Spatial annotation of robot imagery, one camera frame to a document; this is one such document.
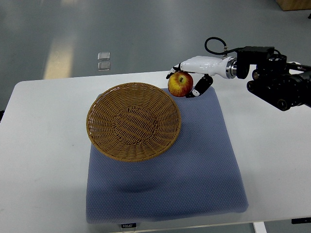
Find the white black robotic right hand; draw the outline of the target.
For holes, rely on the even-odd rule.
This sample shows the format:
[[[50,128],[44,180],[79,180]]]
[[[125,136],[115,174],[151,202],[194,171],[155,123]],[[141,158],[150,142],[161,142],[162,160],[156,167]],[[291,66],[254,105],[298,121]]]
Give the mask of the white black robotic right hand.
[[[184,71],[193,78],[192,90],[185,96],[194,98],[203,95],[213,83],[213,76],[219,75],[225,79],[233,79],[237,76],[236,58],[227,57],[224,59],[196,56],[187,59],[174,66],[168,73],[166,79],[178,71]]]

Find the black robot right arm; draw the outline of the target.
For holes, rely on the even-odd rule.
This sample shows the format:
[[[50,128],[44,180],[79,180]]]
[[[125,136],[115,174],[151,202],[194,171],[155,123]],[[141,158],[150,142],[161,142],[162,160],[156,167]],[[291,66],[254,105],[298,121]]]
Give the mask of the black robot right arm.
[[[247,82],[247,90],[281,111],[291,107],[311,105],[311,67],[288,62],[287,56],[274,47],[245,46],[228,50],[227,44],[220,41],[224,50],[220,55],[237,54],[236,61],[226,68],[226,74],[245,79],[251,72],[252,80]]]

